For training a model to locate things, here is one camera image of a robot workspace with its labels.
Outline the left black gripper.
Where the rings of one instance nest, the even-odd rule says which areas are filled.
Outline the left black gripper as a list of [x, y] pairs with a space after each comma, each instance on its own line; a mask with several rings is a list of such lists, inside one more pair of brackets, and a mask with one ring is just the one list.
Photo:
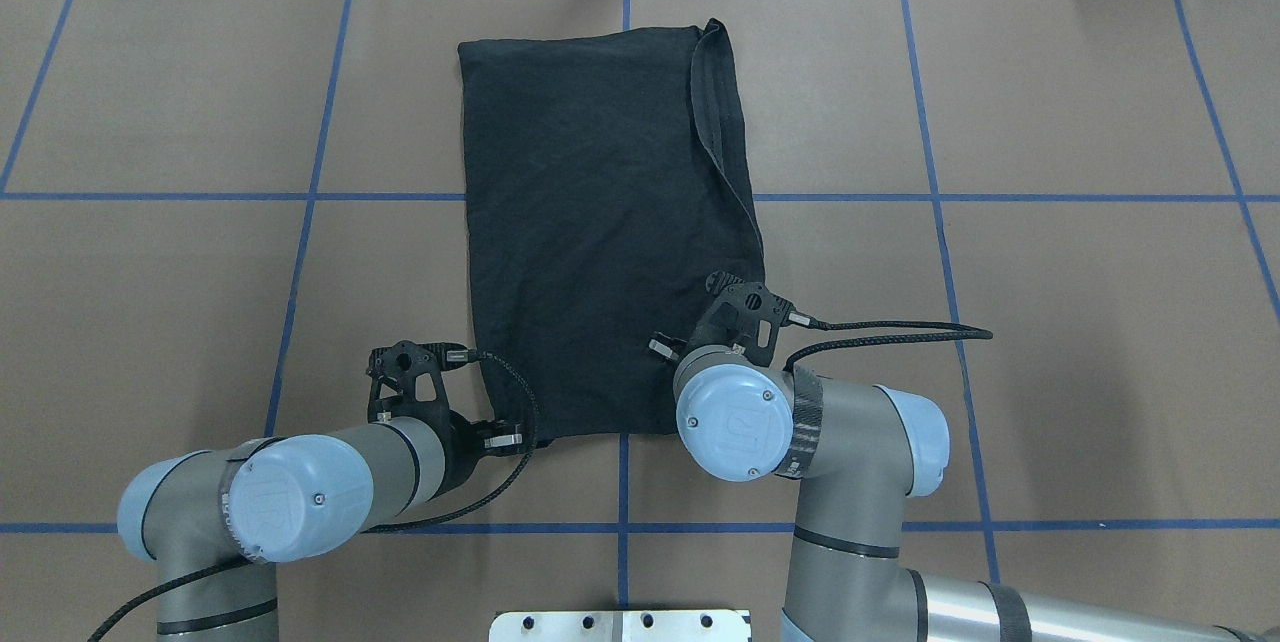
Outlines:
[[442, 437], [445, 472], [442, 489], [457, 489], [470, 480], [483, 458], [507, 458], [541, 450], [549, 441], [531, 442], [524, 423], [506, 419], [466, 419], [457, 411], [449, 413], [449, 428]]

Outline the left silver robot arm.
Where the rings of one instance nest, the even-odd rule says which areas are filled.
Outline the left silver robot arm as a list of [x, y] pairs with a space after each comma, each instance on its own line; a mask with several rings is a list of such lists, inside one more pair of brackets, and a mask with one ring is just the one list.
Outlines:
[[452, 513], [401, 521], [466, 482], [485, 457], [518, 454], [527, 466], [539, 423], [538, 409], [518, 423], [448, 414], [442, 428], [379, 413], [344, 431], [256, 437], [146, 466], [122, 492], [116, 532], [132, 555], [156, 565], [159, 583], [124, 602], [92, 639], [159, 599], [160, 641], [275, 641], [278, 565], [328, 554], [357, 535], [475, 513], [494, 492]]

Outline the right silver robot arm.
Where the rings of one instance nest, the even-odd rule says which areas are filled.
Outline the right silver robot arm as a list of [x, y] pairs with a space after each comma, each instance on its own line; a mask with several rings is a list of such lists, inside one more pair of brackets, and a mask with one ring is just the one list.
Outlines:
[[723, 345], [678, 356], [673, 395], [678, 436], [703, 471], [800, 483], [783, 641], [1258, 639], [905, 567], [905, 506], [937, 491], [950, 458], [948, 423], [925, 396], [767, 370]]

